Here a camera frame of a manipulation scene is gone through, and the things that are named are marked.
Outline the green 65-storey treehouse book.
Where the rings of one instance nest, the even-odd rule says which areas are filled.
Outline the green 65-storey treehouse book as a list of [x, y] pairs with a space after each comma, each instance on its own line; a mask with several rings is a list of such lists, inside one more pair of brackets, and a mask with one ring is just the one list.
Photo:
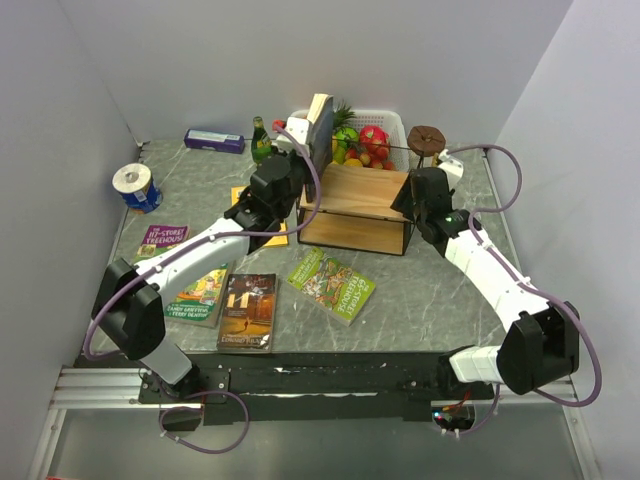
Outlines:
[[350, 326], [375, 291], [376, 284], [318, 247], [313, 247], [286, 278], [306, 300]]

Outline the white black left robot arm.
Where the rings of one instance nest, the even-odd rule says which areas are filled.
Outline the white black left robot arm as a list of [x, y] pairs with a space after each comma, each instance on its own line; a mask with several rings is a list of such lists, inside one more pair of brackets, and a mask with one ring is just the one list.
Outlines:
[[162, 389], [173, 400], [191, 399], [200, 372], [166, 334], [166, 303], [209, 271], [254, 253], [280, 234], [304, 184], [317, 179], [307, 152], [272, 155], [254, 171], [239, 200], [200, 234], [137, 265], [112, 262], [91, 313], [85, 357], [99, 358], [91, 342], [102, 330], [119, 353], [162, 379]]

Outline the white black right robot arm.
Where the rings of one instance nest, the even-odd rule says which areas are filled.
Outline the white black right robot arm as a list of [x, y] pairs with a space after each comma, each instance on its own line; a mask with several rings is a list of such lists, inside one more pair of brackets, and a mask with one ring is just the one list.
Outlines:
[[523, 395], [574, 373], [579, 367], [579, 332], [570, 319], [574, 309], [536, 295], [481, 224], [453, 207], [450, 176], [439, 167], [410, 172], [392, 208], [476, 287], [506, 336], [499, 346], [466, 346], [444, 354], [439, 391], [456, 399], [472, 383], [483, 382], [504, 384]]

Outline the brown Edward Tulane book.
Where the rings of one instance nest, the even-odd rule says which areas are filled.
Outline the brown Edward Tulane book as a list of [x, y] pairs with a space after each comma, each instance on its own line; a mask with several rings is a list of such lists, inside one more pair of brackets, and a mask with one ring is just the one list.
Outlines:
[[271, 352], [277, 286], [274, 273], [230, 275], [218, 331], [219, 352]]

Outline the dark blue paperback book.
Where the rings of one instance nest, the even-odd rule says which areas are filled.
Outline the dark blue paperback book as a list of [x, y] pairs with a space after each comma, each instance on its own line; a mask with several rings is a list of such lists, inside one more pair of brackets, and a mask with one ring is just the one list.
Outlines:
[[307, 113], [308, 146], [315, 171], [321, 177], [332, 160], [333, 96], [315, 93]]

